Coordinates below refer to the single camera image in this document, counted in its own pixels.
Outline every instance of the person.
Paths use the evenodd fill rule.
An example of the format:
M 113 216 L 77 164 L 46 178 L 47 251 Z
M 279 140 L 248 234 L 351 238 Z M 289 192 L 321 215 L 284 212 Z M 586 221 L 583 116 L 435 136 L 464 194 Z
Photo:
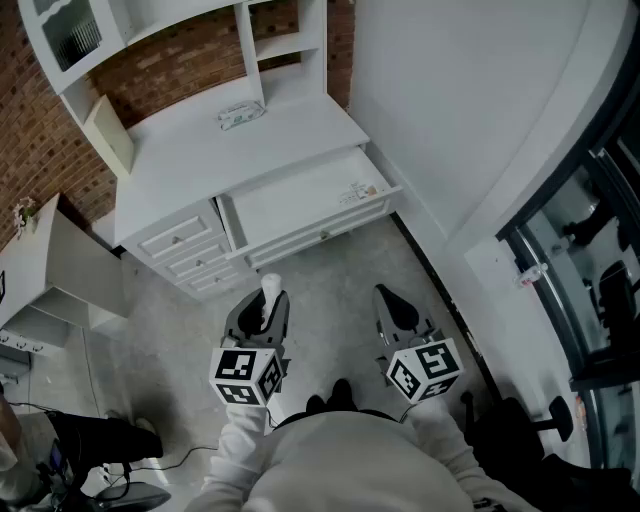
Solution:
M 0 501 L 23 507 L 50 492 L 40 465 L 49 472 L 56 441 L 73 472 L 74 489 L 80 489 L 93 467 L 162 457 L 162 442 L 148 421 L 139 419 L 134 427 L 110 415 L 85 418 L 47 411 L 17 417 L 0 393 Z
M 227 406 L 216 456 L 186 512 L 536 509 L 490 479 L 449 415 L 429 399 L 409 424 L 358 411 L 349 383 L 264 436 L 265 408 Z

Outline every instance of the white cube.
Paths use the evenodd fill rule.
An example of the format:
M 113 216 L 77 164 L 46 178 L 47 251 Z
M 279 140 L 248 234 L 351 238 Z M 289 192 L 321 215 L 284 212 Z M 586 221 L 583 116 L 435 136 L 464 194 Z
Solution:
M 412 404 L 441 395 L 464 373 L 453 339 L 398 350 L 387 377 Z
M 266 407 L 283 376 L 275 349 L 213 349 L 209 382 L 225 404 Z

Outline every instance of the gray sweatshirt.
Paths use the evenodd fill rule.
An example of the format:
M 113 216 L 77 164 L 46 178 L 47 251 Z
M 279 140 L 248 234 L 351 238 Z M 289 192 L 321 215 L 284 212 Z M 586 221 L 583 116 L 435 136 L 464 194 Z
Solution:
M 264 436 L 266 410 L 229 406 L 202 493 L 186 512 L 535 512 L 490 479 L 437 399 L 407 424 L 319 414 Z

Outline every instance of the brick wall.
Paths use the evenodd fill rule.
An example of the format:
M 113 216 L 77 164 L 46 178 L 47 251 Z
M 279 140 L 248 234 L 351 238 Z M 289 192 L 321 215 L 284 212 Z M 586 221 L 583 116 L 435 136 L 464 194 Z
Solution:
M 298 30 L 297 2 L 252 6 L 256 38 Z M 351 87 L 354 6 L 328 0 L 328 89 L 344 108 Z M 291 62 L 280 59 L 271 65 Z M 115 205 L 115 177 L 88 144 L 44 76 L 16 0 L 0 0 L 0 248 L 14 235 L 11 209 L 30 195 L 62 192 L 65 213 L 85 227 Z M 233 8 L 186 20 L 92 70 L 125 127 L 188 96 L 245 74 Z

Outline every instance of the potted plant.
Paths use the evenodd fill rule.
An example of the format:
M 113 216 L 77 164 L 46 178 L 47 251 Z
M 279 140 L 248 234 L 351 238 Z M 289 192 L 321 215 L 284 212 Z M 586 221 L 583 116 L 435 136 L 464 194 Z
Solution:
M 38 226 L 38 210 L 33 199 L 24 197 L 18 201 L 18 204 L 13 209 L 13 223 L 18 229 L 18 240 L 27 229 L 31 233 L 35 232 Z

